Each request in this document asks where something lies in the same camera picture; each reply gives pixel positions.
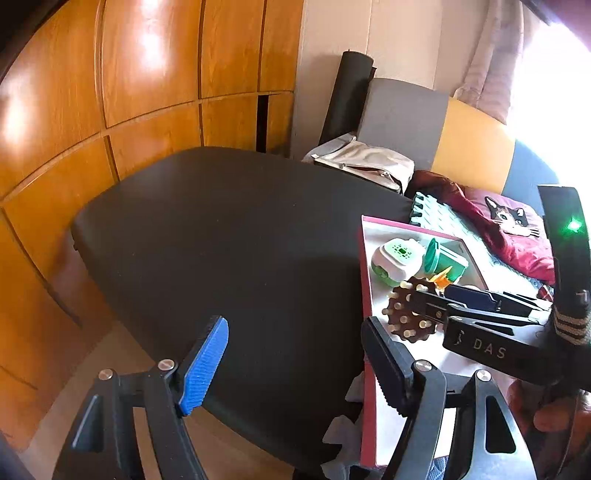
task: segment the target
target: green container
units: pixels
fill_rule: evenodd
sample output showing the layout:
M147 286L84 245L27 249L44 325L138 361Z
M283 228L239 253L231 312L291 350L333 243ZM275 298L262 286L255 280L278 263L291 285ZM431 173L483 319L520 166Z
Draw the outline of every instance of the green container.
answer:
M429 242L427 253L425 254L425 273L437 275L447 267L452 268L447 274L447 278L449 281L455 282L468 268L468 260L463 256L452 252L443 245L440 245L437 239L433 238L431 242Z

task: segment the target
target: blue fabric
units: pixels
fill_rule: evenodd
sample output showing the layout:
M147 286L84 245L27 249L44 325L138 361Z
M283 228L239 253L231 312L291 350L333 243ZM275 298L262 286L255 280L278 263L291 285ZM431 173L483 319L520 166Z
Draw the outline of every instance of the blue fabric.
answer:
M433 463L431 464L431 470L427 475L427 480L443 480L448 458L449 457L439 457L433 460Z
M511 168L501 195L530 205L538 215L544 215L537 186L556 184L558 176L544 160L519 140L515 141Z

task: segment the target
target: green led light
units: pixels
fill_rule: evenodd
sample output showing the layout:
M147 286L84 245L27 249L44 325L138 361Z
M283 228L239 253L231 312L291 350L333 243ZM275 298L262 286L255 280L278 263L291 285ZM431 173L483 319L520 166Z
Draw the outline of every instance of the green led light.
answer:
M581 222L579 222L576 218L573 218L566 228L571 232L577 233L582 226L583 224Z

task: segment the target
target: wooden panel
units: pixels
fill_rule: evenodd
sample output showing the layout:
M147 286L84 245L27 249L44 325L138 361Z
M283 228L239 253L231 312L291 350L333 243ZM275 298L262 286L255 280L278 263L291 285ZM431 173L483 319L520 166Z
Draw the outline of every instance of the wooden panel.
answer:
M197 98L200 0L107 0L107 126Z
M70 0L33 36L0 84L0 197L97 133L94 35L99 0Z
M80 328L47 294L3 217L0 271L0 429L22 450L89 348ZM3 388L10 380L32 386L34 396L29 388Z
M175 152L200 147L197 107L167 110L148 120L123 125L110 136L117 171L123 179Z
M264 0L207 0L203 17L203 98L256 92Z
M23 247L66 306L80 317L85 338L97 342L113 314L72 245L76 213L113 185L104 139L62 158L16 195L4 209Z
M256 95L204 102L203 144L255 150L256 104Z
M0 369L0 430L17 451L27 448L48 408L39 405L38 390Z
M291 136L292 93L269 95L267 117L267 152L288 156Z
M267 0L262 38L260 92L293 90L303 0Z

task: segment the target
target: red cat pillow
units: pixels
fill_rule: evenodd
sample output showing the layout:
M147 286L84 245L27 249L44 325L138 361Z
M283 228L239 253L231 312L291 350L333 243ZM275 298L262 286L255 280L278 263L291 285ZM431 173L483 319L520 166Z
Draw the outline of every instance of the red cat pillow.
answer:
M529 205L471 187L462 187L462 190L466 198L476 205L485 217L497 223L503 232L547 241L544 221Z

